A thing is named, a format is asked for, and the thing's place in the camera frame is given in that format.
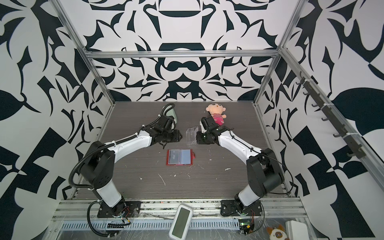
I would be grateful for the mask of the clear plastic card box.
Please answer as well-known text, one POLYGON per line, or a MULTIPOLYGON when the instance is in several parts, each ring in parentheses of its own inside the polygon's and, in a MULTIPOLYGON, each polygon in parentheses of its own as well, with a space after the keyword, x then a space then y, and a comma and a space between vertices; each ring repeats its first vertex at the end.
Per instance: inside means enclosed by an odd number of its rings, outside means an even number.
POLYGON ((188 146, 197 144, 197 133, 199 127, 191 127, 186 130, 186 143, 188 146))

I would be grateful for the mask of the red card holder wallet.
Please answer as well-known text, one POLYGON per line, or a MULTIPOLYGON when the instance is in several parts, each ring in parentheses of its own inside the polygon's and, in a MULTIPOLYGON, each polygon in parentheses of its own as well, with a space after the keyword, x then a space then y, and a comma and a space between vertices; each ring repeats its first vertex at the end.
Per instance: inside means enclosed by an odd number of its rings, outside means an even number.
POLYGON ((192 149, 168 150, 167 166, 191 166, 195 159, 195 153, 192 149))

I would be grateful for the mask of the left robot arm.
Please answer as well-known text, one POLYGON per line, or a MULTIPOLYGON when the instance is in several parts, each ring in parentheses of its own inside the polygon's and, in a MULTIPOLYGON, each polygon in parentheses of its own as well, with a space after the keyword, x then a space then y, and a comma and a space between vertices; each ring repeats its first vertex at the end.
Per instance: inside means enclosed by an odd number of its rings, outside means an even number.
POLYGON ((96 141, 74 166, 69 175, 69 184, 76 189, 88 189, 114 215, 122 211, 125 199, 114 184, 115 164, 126 156, 155 144, 166 146, 182 139, 176 129, 173 116, 160 115, 151 125, 139 132, 109 143, 96 141))

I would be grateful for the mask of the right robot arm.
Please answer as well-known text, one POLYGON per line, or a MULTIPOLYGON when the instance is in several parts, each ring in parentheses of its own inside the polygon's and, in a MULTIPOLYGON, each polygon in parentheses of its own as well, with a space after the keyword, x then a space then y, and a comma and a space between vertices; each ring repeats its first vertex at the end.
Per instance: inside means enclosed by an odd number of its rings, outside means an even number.
POLYGON ((199 145, 216 144, 225 148, 247 167, 248 185, 235 197, 239 207, 251 206, 284 183, 285 176, 274 151, 252 146, 230 128, 217 124, 213 117, 203 117, 200 125, 202 130, 196 135, 199 145))

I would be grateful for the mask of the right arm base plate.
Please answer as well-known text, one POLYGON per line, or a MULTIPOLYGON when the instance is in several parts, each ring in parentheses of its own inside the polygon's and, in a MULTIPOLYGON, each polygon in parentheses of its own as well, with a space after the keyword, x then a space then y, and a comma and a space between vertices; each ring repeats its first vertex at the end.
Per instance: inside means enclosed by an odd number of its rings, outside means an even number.
POLYGON ((244 206, 240 200, 221 200, 220 215, 223 217, 231 216, 262 216, 263 207, 260 201, 256 201, 249 206, 244 206))

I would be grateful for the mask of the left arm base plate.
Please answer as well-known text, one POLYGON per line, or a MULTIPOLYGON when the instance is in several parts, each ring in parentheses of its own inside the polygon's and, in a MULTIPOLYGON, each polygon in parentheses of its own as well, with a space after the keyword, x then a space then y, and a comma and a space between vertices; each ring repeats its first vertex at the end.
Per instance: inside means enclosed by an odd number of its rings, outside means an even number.
POLYGON ((120 201, 115 207, 109 207, 106 203, 101 202, 99 211, 97 214, 98 218, 112 218, 120 217, 132 218, 137 216, 141 211, 141 201, 120 201))

